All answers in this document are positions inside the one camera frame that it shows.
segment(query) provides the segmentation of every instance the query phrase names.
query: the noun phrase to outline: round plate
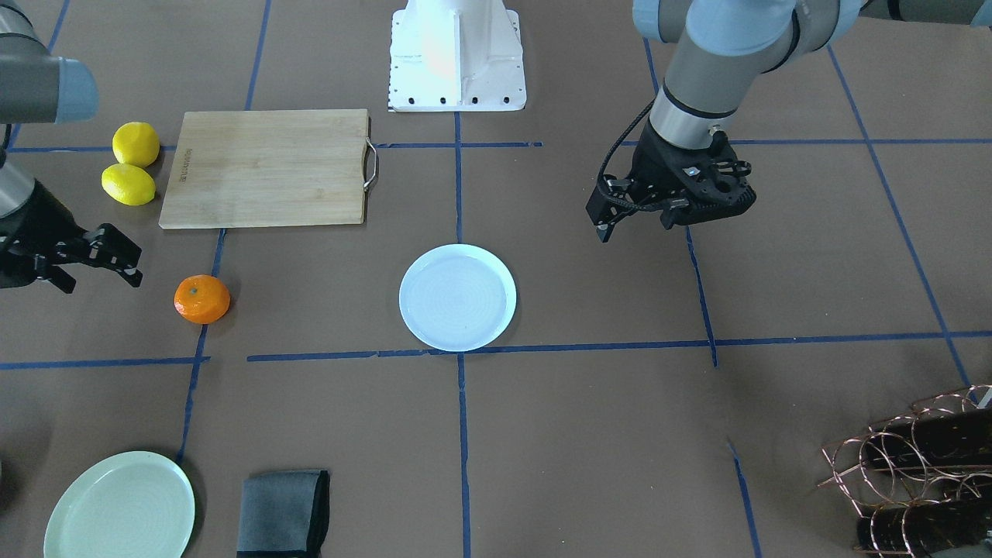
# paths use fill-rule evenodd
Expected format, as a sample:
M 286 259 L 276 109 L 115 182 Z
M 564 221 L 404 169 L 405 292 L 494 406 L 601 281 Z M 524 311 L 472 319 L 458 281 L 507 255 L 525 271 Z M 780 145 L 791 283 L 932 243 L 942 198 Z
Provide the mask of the round plate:
M 400 284 L 400 314 L 417 339 L 462 352 L 495 340 L 517 309 L 510 270 L 470 244 L 439 246 L 410 266 Z
M 45 531 L 45 558 L 180 558 L 192 532 L 189 479 L 149 452 L 107 458 L 59 499 Z

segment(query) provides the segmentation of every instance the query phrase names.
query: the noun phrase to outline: wooden cutting board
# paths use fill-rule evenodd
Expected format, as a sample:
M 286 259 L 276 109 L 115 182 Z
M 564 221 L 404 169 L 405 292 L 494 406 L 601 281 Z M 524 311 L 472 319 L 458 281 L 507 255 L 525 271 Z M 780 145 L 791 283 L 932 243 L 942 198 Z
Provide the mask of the wooden cutting board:
M 187 112 L 162 228 L 356 224 L 368 110 Z

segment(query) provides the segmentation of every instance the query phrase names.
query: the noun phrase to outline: yellow lemon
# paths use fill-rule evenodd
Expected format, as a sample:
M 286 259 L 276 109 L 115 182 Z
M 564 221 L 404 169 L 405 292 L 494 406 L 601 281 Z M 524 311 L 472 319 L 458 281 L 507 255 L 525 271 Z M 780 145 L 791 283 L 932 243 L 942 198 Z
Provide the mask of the yellow lemon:
M 125 206 L 142 206 L 155 197 L 155 181 L 144 169 L 118 163 L 100 177 L 103 191 Z
M 159 134 L 148 122 L 128 122 L 117 128 L 111 145 L 119 163 L 144 168 L 159 158 Z

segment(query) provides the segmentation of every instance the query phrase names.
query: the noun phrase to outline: orange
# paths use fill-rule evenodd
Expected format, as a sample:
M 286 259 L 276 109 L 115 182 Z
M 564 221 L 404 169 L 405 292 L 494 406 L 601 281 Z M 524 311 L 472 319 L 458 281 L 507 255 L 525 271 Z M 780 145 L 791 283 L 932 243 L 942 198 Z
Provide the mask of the orange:
M 231 293 L 211 275 L 187 277 L 173 298 L 176 312 L 194 324 L 212 324 L 227 312 Z

